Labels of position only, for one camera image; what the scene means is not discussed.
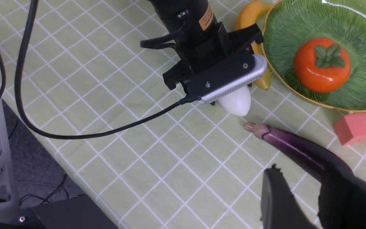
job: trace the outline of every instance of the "foam cube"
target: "foam cube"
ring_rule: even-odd
[[[366,113],[344,116],[334,125],[341,145],[351,145],[366,140]]]

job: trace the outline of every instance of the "table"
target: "table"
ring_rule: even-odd
[[[247,4],[211,0],[228,29]],[[28,0],[0,0],[4,100],[16,112],[13,77]],[[24,68],[23,101],[39,128],[59,134],[106,131],[183,97],[161,74],[177,56],[139,41],[165,34],[146,0],[40,1]],[[323,145],[366,180],[366,142],[342,147],[332,125],[344,114],[307,103],[273,77],[252,88],[240,119],[220,106],[186,104],[145,125],[100,139],[36,138],[120,228],[261,228],[261,174],[277,163],[306,215],[320,184],[276,149],[241,129],[266,122]]]

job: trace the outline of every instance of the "white egg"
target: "white egg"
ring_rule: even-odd
[[[218,102],[229,113],[245,116],[251,108],[251,95],[245,86],[220,98]]]

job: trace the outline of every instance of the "purple eggplant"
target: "purple eggplant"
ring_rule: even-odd
[[[319,182],[327,166],[353,174],[333,152],[299,135],[263,123],[245,123],[244,129],[281,151]]]

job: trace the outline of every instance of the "floor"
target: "floor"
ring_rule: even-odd
[[[12,132],[17,121],[16,114],[4,103],[4,113],[8,134]],[[31,134],[25,125],[19,121],[15,132],[9,139],[12,163],[17,180],[19,197],[33,194],[39,197],[47,197],[62,181],[65,171],[52,158],[46,149]],[[67,178],[64,188],[70,197],[84,194],[71,178]],[[50,201],[66,198],[63,190],[60,190]],[[22,207],[31,207],[41,203],[34,197],[27,197]]]

